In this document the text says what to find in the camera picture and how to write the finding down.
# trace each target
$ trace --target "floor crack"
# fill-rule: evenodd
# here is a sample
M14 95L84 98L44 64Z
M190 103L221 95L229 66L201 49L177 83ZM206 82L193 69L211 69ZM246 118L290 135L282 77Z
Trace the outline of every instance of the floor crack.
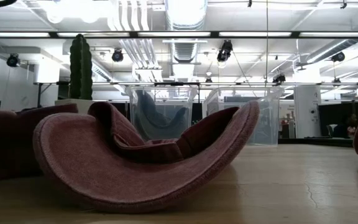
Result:
M309 192L309 198L310 198L310 200L312 200L312 201L314 202L314 207L315 207L315 208L318 208L317 202L313 199L313 193L311 193L311 191L310 191L310 186L309 186L307 183L305 183L305 185L308 187L308 192Z

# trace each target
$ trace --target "white wall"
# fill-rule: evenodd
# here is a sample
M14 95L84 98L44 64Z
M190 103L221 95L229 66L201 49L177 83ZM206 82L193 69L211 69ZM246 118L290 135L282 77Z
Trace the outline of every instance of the white wall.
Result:
M20 111L37 106L38 86L33 84L34 72L24 68L10 68L0 59L0 100L2 110ZM57 100L57 86L42 94L41 105L52 106Z

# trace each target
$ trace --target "white ceiling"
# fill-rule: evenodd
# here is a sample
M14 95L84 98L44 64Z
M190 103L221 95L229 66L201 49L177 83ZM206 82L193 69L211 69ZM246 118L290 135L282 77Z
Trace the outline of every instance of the white ceiling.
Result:
M248 1L225 1L210 0L206 13L205 30L357 30L358 27L358 1L347 1L348 7L340 9L341 0L324 1L324 4L318 10L312 10L317 6L320 0L274 0L268 2L269 10L266 10L266 1L253 0L251 8L247 7ZM52 3L51 1L18 1L13 6L0 8L0 30L109 30L106 15L109 14L109 1L95 1L94 11L101 16L95 23L87 24L79 18L66 18L59 24L48 22L46 13L40 6ZM149 5L149 26L152 30L165 29L165 12L156 11L153 8L163 8L163 0L148 1ZM325 7L334 7L332 9L323 9ZM261 80L266 70L271 71L280 65L284 60L292 58L296 54L310 54L320 49L333 40L313 40L300 39L298 41L299 49L296 48L296 40L269 40L264 39L233 39L234 53L228 60L225 68L218 69L216 63L216 52L220 48L222 39L208 39L208 43L201 44L198 52L195 78L203 81L206 72L209 70L213 77L219 75L220 82L232 82L243 77L241 69L252 81ZM65 55L60 49L64 40L20 40L20 39L0 39L2 46L28 46L40 47L61 61L68 63L68 55ZM110 72L130 72L132 62L129 57L124 55L124 61L114 63L111 55L107 54L105 58L99 56L100 52L111 53L114 48L120 47L119 41L114 39L90 39L88 43L93 51L93 58L98 60ZM171 73L169 62L170 51L167 44L163 44L161 39L153 40L154 48L157 54L158 62L163 69L163 77L169 77ZM268 62L264 57L268 46ZM336 65L336 75L358 70L358 44L344 50L346 60ZM318 64L324 80L332 80L334 70L332 62L321 62ZM291 76L293 70L285 70L287 77Z

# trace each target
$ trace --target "ceiling light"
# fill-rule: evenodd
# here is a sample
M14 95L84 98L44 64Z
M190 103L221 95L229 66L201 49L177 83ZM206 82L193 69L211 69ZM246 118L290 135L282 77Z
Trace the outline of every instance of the ceiling light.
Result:
M78 34L84 35L84 37L97 37L97 38L103 38L103 37L129 37L128 32L83 32L83 33L77 33L77 32L59 32L57 35L59 37L76 37Z
M291 32L220 32L220 37L289 37Z
M301 32L300 37L358 37L358 32Z
M172 31L172 32L139 32L139 37L209 37L210 32L182 32L182 31Z
M208 43L207 40L162 40L164 44L205 44Z
M49 37L47 32L0 32L0 37Z

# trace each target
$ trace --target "ceiling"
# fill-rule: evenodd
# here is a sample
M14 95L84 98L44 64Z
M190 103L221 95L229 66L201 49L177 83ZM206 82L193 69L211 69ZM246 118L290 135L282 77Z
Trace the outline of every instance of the ceiling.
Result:
M106 17L111 13L110 1L94 1L94 8L87 12L97 13L100 17L96 22L88 24L75 15L64 18L58 24L52 24L47 19L45 6L52 1L18 1L12 6L0 8L0 30L9 31L85 31L109 30ZM147 1L148 23L152 30L166 30L163 0ZM204 30L353 30L358 31L358 0L347 1L348 6L340 9L342 0L253 0L252 7L247 7L248 1L209 0ZM333 40L330 39L233 39L231 58L224 68L218 68L216 53L223 43L222 39L208 39L200 44L193 80L204 81L206 72L211 72L214 82L244 81L244 76L252 82L261 82L266 71L272 78L275 72L271 70L286 60L294 60L297 55L308 55L324 47ZM89 45L96 59L112 74L131 73L132 62L124 54L124 60L116 63L111 60L115 48L121 47L116 39L89 39ZM67 47L71 40L37 40L37 39L0 39L0 49L4 47L40 47L63 63L70 62ZM170 46L163 44L162 39L154 39L153 45L157 59L162 67L163 78L172 77L170 66ZM333 69L332 62L320 62L318 67L323 81L330 82L334 74L341 75L358 70L358 44L343 50L346 59L337 63ZM282 72L291 80L294 72L291 62L288 62ZM61 78L69 76L69 71L62 70ZM358 82L358 75L347 80Z

